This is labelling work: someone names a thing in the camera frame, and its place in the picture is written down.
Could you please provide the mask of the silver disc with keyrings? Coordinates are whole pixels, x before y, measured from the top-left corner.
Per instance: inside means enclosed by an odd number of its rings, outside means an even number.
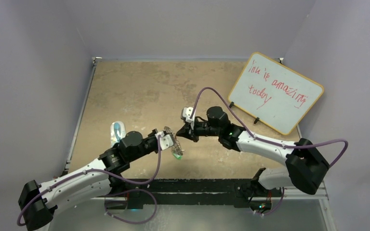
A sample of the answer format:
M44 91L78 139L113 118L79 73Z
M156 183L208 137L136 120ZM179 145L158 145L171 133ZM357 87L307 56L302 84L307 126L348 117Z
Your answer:
M174 145L171 148L172 155L173 155L173 153L183 154L184 151L183 151L183 149L180 145L180 142L176 138L175 132L168 126L164 127L164 131L166 131L167 133L171 133L173 135Z

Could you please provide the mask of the key with green tag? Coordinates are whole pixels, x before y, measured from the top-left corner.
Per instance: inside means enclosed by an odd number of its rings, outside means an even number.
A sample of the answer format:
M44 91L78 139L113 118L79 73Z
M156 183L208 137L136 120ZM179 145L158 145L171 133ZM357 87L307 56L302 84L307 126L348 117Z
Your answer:
M177 154L177 153L173 153L173 156L178 159L178 160L181 160L182 157L183 157L183 154Z

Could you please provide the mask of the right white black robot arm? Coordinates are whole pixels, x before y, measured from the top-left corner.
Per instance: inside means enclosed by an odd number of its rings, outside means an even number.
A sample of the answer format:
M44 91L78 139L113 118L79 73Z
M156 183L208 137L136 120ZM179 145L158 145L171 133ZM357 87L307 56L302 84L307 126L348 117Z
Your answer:
M229 150L253 153L282 164L280 168L261 168L251 180L255 195L262 196L269 190L295 187L314 195L319 189L330 165L316 148L305 149L311 142L301 138L298 142L282 141L259 135L230 122L221 107L207 110L207 119L197 119L193 108L181 111L184 125L176 133L193 142L201 136L217 137L218 142Z

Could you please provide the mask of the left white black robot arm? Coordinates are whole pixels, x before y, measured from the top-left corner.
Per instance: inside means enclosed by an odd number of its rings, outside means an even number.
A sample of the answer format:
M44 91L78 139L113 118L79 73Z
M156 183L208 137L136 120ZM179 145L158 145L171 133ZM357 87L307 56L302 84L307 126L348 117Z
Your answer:
M138 131L113 136L118 141L84 167L40 184L35 180L27 182L18 199L21 211L16 224L35 231L49 224L61 209L98 196L118 197L123 194L125 183L147 185L156 175L137 181L126 179L121 173L129 169L131 162L152 152L158 153L160 167L161 152L175 145L174 135L167 129L155 129L146 137Z

